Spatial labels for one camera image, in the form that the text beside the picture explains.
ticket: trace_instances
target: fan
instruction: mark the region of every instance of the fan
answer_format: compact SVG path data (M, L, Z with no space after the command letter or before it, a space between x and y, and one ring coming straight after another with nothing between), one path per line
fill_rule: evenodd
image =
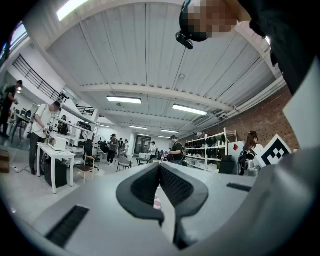
M93 140L93 147L99 150L101 142L104 142L104 141L107 141L105 137L100 135L96 136Z

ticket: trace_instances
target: ceiling light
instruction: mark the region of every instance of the ceiling light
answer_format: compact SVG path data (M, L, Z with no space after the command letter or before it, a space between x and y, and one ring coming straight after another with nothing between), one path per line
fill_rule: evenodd
M181 105L177 105L177 104L174 104L172 108L173 108L174 110L186 111L186 112L198 114L198 115L201 115L201 116L205 116L205 115L208 114L207 112L204 112L204 111L202 111L202 110L197 110L197 109L194 109L194 108L190 108L190 107L186 107L186 106L181 106Z
M110 102L125 102L125 103L135 103L135 104L141 104L140 98L130 98L130 97L106 97L108 101Z
M178 134L179 132L178 131L173 131L173 130L161 130L162 132L165 132L165 133L171 133L171 134Z
M266 42L269 44L269 46L271 46L270 38L266 36L266 37L265 37L265 40L266 40Z
M59 21L62 21L66 16L68 16L69 13L88 1L89 0L70 0L69 2L67 2L64 6L61 7L60 10L56 12Z
M131 125L129 125L129 127L134 129L148 130L147 128L144 128L144 127L137 127L137 126L131 126Z

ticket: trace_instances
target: red brick wall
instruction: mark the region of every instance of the red brick wall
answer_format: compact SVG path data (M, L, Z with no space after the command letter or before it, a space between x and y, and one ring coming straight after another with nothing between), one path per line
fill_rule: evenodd
M288 87L284 87L269 98L249 110L230 118L221 124L205 130L214 135L227 131L236 130L237 140L246 141L249 131L256 131L258 143L266 146L270 140L278 134L291 150L299 149L299 143L287 118L283 113L284 107L291 99ZM181 142L190 141L194 136L180 139Z

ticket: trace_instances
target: gray floor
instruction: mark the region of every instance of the gray floor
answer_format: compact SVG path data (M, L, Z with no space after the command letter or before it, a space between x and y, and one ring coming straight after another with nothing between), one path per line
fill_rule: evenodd
M10 173L0 173L0 182L3 196L6 199L5 201L8 208L30 225L32 225L35 220L41 215L41 213L43 213L47 208L52 206L54 203L56 203L69 193L76 190L79 186L84 185L83 173L75 167L73 179L74 186L70 187L68 169L68 184L63 187L57 188L57 194L53 194L52 188L45 181L44 176L37 177L28 172L30 170L30 168L28 167L28 151L19 149L17 150L15 148L9 148L3 145L0 145L0 149L9 151L11 160ZM94 182L101 176L115 174L117 172L118 161L116 161L116 163L113 163L112 165L106 164L106 161L106 159L102 159L98 164L100 170L96 170L94 172L93 181L91 175L86 175L86 184ZM137 166L137 160L135 158L133 159L132 163L133 167ZM165 216L165 221L162 224L162 230L165 236L170 241L172 241L175 227L175 209L173 208L166 194L161 188L157 190L156 195L161 201L162 212Z

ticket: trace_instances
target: checkered sign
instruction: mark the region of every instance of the checkered sign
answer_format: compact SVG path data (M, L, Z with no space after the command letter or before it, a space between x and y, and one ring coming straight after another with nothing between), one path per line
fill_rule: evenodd
M286 154L291 154L290 148L276 134L264 150L257 156L261 167L276 165Z

